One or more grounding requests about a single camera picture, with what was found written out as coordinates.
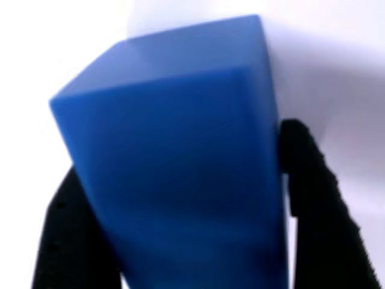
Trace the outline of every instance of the white background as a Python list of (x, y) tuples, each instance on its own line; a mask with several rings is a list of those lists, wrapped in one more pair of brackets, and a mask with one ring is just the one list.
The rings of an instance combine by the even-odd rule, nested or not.
[(20, 0), (0, 4), (0, 288), (30, 287), (70, 167), (48, 99), (127, 33), (250, 12), (265, 16), (281, 115), (315, 133), (385, 284), (384, 1), (141, 0), (133, 13), (125, 0)]

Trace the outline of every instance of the white surface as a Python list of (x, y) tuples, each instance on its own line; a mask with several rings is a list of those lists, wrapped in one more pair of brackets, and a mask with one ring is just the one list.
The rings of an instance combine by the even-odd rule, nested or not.
[(29, 287), (46, 206), (70, 166), (48, 99), (126, 35), (127, 17), (135, 35), (249, 12), (266, 16), (281, 114), (315, 132), (385, 284), (385, 2), (140, 0), (134, 14), (130, 7), (124, 0), (0, 4), (0, 288)]

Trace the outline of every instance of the blue block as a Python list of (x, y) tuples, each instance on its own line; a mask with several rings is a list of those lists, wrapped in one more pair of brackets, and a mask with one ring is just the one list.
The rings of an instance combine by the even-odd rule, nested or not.
[(51, 108), (132, 289), (288, 288), (259, 17), (120, 42)]

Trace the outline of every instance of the blue rectangular prism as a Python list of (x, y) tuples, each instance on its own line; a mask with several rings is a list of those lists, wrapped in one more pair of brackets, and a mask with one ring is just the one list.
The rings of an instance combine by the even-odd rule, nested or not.
[(258, 16), (120, 42), (51, 100), (132, 289), (286, 289)]

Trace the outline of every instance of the blue cube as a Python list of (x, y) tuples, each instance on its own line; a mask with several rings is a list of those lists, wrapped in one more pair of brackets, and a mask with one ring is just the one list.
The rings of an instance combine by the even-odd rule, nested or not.
[(288, 288), (258, 16), (119, 42), (51, 108), (132, 289)]

